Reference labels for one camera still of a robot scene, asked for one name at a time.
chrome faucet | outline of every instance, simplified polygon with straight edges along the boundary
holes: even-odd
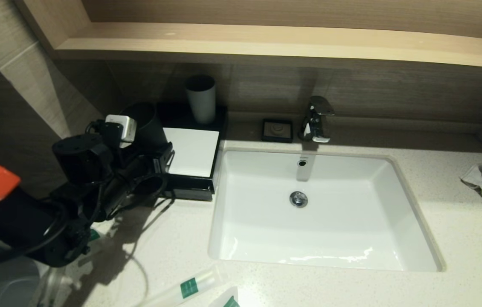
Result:
[[[325,97],[312,96],[306,109],[298,136],[303,141],[328,142],[327,116],[334,115],[334,109]]]

undermount sink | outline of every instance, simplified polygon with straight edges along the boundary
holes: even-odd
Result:
[[[222,159],[212,258],[441,270],[388,159],[247,151]]]

white speckled countertop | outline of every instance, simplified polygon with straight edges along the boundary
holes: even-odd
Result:
[[[244,136],[229,134],[225,149],[302,149],[250,141],[258,136],[250,127]],[[220,262],[230,281],[183,307],[207,307],[231,286],[238,287],[242,307],[482,307],[482,198],[459,180],[471,165],[482,163],[482,145],[467,134],[347,128],[338,128],[331,144],[336,145],[319,152],[389,156],[397,162],[438,247],[443,272],[213,260],[207,247],[214,202],[177,200],[153,223],[163,205],[150,216],[142,208],[128,212],[112,230],[112,246],[67,268],[74,279],[86,275],[79,289],[60,289],[56,306],[131,307]]]

black soap dish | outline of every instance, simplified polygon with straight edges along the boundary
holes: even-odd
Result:
[[[292,142],[292,121],[264,119],[262,140],[265,142]]]

faucet handle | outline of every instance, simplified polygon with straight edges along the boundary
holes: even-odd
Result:
[[[334,115],[334,108],[323,96],[311,96],[309,99],[309,109],[315,110],[319,115],[331,116]]]

